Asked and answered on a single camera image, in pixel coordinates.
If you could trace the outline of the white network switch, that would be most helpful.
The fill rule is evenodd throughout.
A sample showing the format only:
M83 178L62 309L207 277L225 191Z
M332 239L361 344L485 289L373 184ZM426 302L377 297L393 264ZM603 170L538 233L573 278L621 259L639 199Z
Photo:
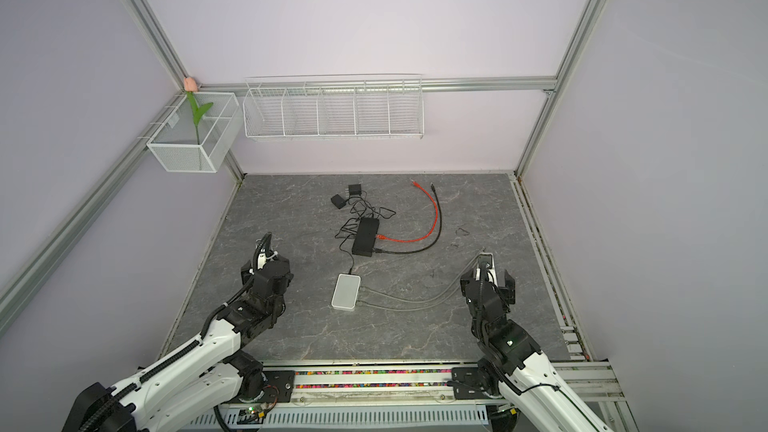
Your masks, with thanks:
M360 276L340 274L335 284L331 307L340 311L353 311L356 307L360 285Z

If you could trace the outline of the black ribbed network switch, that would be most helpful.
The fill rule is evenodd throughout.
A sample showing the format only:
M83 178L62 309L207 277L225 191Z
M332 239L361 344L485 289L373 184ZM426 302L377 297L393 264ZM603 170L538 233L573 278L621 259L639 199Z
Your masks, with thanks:
M380 220L377 218L363 217L359 219L351 248L353 255L364 257L373 255L379 226Z

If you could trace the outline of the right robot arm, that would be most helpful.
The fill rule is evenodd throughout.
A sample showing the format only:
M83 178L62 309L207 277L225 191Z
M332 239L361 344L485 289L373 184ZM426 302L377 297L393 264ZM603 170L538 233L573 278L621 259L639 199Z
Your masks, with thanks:
M479 253L459 286L471 315L471 332L483 358L489 394L501 396L540 431L608 431L606 424L561 378L536 340L508 317L514 279L495 270L491 253Z

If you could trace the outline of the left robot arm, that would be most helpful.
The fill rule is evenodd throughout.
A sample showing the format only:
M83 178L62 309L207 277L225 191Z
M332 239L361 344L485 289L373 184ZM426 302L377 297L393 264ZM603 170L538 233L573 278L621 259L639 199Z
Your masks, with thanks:
M75 399L66 431L177 431L202 413L266 387L261 362L245 346L285 312L293 275L266 233L241 269L242 287L217 306L199 333L152 365Z

